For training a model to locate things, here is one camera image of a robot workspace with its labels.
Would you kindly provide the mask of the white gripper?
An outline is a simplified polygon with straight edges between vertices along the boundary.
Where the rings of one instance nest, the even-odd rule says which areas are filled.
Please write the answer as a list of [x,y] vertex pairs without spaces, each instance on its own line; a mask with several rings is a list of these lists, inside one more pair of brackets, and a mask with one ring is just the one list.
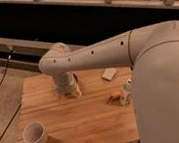
[[55,94],[57,97],[63,95],[72,94],[74,98],[81,97],[81,90],[78,88],[78,82],[72,72],[59,73],[53,75],[53,81],[55,84]]

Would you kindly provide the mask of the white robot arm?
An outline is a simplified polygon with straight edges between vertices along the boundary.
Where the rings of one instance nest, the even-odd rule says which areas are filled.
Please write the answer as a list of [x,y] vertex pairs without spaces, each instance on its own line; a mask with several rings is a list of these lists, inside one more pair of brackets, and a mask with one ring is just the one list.
[[68,52],[57,43],[39,69],[59,74],[106,67],[132,68],[132,99],[140,143],[179,143],[179,20],[132,29]]

